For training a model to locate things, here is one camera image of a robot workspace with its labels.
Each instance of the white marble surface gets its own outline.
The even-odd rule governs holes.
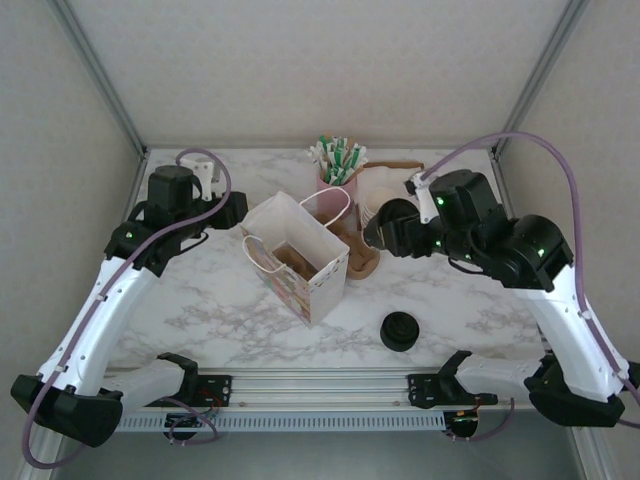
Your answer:
[[[178,150],[154,150],[147,175]],[[314,190],[302,150],[219,150],[233,189],[253,207],[278,190],[301,200]],[[432,165],[446,152],[379,150],[371,160],[415,159]],[[486,152],[467,152],[448,169],[467,167],[493,179]],[[140,198],[146,196],[146,177]],[[308,329],[272,293],[244,258],[238,227],[212,231],[201,247],[171,261],[136,310],[112,367],[137,367],[171,351],[201,367],[327,368],[439,366],[458,349],[507,358],[542,356],[528,312],[502,287],[453,270],[443,258],[397,259],[383,253],[366,280],[347,280],[342,302]],[[416,317],[420,337],[405,353],[384,347],[386,314]]]

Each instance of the printed pattern on bag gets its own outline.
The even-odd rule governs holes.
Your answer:
[[[246,237],[250,233],[241,228]],[[275,270],[280,261],[264,248],[262,242],[255,238],[247,238],[247,250],[253,259],[267,270]],[[289,307],[303,322],[311,323],[311,297],[309,284],[289,267],[278,270],[275,273],[267,273],[256,269],[256,273],[262,281]]]

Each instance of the gray wall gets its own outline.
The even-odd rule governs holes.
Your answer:
[[[635,360],[640,360],[639,25],[637,0],[592,1],[522,127],[556,145],[576,173],[587,293],[615,345]],[[517,143],[507,152],[504,170],[518,214],[549,216],[572,234],[566,180],[552,158]],[[611,432],[621,457],[635,459],[629,454],[637,435],[622,428]]]
[[[44,1],[0,2],[1,471],[25,414],[9,396],[75,318],[119,221],[135,154]]]
[[[566,1],[70,3],[151,146],[406,148],[502,127]]]

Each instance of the white paper bag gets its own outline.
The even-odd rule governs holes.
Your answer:
[[[249,211],[240,225],[245,236],[243,249],[258,276],[309,327],[320,322],[340,302],[347,275],[349,247],[302,207],[307,200],[327,190],[299,204],[286,193],[278,192]],[[336,221],[348,207],[349,203],[326,225]],[[275,257],[273,251],[284,244],[293,247],[318,270],[311,280],[306,281]]]

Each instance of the black cup lid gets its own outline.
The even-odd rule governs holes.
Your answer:
[[[405,352],[418,340],[420,327],[411,315],[393,312],[387,315],[380,328],[380,338],[385,346],[394,352]]]

